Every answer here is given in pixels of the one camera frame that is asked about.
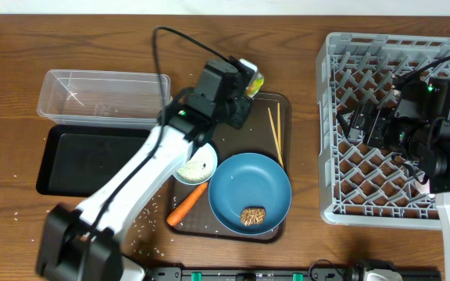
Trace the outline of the foil snack wrapper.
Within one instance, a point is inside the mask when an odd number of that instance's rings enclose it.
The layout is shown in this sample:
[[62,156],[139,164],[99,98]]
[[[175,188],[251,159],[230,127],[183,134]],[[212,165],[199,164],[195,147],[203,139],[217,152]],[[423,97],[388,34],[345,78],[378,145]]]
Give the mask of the foil snack wrapper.
[[245,89],[245,95],[254,98],[254,96],[259,92],[260,88],[264,84],[264,76],[261,73],[256,73],[249,85]]

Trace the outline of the blue plate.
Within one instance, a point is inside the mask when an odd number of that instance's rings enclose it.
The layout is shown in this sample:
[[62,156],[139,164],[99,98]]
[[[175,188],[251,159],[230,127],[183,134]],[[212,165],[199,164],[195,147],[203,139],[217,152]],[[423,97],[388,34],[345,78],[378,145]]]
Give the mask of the blue plate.
[[[287,173],[273,159],[258,153],[241,153],[222,162],[208,187],[209,205],[217,220],[232,232],[256,236],[278,227],[286,218],[292,201]],[[245,226],[241,213],[262,208],[265,220]]]

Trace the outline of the brown noodle clump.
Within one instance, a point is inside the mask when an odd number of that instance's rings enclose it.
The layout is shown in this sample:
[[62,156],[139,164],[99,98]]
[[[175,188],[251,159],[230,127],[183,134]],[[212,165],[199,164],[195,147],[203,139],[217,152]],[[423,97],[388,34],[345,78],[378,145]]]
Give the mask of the brown noodle clump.
[[266,209],[263,207],[245,208],[240,216],[241,224],[244,226],[261,225],[266,219]]

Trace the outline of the orange carrot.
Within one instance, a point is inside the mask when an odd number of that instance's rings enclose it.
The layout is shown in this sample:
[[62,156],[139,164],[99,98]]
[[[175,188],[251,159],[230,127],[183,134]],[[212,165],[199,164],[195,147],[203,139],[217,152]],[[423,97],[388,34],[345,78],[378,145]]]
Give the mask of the orange carrot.
[[166,218],[166,222],[170,226],[175,226],[180,223],[183,218],[189,213],[189,211],[196,204],[198,199],[207,189],[209,183],[204,182],[197,186]]

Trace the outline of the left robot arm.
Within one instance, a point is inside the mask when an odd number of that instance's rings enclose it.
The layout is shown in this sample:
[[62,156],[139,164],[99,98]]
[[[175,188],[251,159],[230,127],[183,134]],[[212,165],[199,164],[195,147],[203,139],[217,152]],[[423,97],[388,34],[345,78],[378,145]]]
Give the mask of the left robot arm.
[[143,280],[144,268],[120,250],[158,189],[225,123],[240,129],[262,75],[245,59],[211,59],[196,87],[180,91],[123,168],[75,209],[53,208],[35,272],[47,280]]

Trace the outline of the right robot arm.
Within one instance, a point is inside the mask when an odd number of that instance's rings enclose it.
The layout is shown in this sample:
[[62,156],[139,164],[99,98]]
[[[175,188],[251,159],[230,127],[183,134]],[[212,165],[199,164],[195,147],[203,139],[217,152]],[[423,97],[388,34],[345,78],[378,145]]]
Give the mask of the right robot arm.
[[415,162],[424,173],[441,221],[445,278],[450,280],[450,78],[422,81],[418,76],[395,80],[398,104],[393,108],[362,103],[344,108],[336,117],[345,137],[362,136],[370,148],[390,151],[403,158],[412,171]]

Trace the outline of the grey dishwasher rack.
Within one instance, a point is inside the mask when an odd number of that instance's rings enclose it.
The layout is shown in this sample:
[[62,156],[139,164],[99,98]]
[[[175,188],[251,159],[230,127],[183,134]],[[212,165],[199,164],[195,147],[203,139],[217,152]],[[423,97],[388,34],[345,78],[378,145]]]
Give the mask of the grey dishwasher rack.
[[338,110],[362,103],[393,108],[400,77],[450,78],[450,37],[332,33],[316,58],[320,109],[320,214],[334,225],[438,230],[435,196],[390,151],[348,141]]

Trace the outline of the wooden chopstick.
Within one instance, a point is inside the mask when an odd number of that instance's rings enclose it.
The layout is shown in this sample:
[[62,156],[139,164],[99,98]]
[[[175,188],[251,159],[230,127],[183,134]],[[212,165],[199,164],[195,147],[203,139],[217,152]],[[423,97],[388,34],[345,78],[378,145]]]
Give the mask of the wooden chopstick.
[[281,154],[281,151],[280,151],[280,145],[279,145],[279,141],[278,141],[278,137],[277,137],[277,132],[276,132],[275,125],[273,123],[272,112],[271,112],[270,108],[268,108],[267,110],[268,110],[268,114],[269,114],[270,127],[271,127],[272,134],[273,134],[273,140],[274,140],[275,148],[276,148],[276,151],[277,151],[277,160],[278,160],[280,166],[282,168],[284,168],[284,162],[283,162],[282,154]]
[[277,103],[277,141],[279,148],[278,158],[280,161],[280,165],[284,168],[284,161],[282,157],[282,148],[281,148],[280,103]]

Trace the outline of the light blue rice bowl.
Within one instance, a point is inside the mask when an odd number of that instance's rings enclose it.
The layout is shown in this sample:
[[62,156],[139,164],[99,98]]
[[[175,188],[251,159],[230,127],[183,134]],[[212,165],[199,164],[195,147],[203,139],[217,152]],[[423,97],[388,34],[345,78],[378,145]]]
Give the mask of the light blue rice bowl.
[[218,157],[215,148],[211,144],[206,144],[199,148],[173,176],[183,184],[199,185],[212,177],[217,165]]

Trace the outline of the clear plastic bin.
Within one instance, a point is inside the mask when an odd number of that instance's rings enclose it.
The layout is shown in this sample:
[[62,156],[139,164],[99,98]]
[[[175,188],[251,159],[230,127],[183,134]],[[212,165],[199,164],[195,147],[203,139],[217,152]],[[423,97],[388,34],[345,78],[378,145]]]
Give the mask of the clear plastic bin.
[[172,101],[170,78],[154,73],[52,69],[37,113],[57,124],[150,130]]

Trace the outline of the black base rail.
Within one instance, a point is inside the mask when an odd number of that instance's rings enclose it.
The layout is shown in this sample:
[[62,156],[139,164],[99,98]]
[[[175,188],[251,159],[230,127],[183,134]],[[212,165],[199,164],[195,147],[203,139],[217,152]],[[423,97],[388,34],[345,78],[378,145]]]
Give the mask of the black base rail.
[[321,259],[308,269],[148,269],[144,281],[442,281],[437,269],[399,269],[389,261],[364,260],[339,267]]

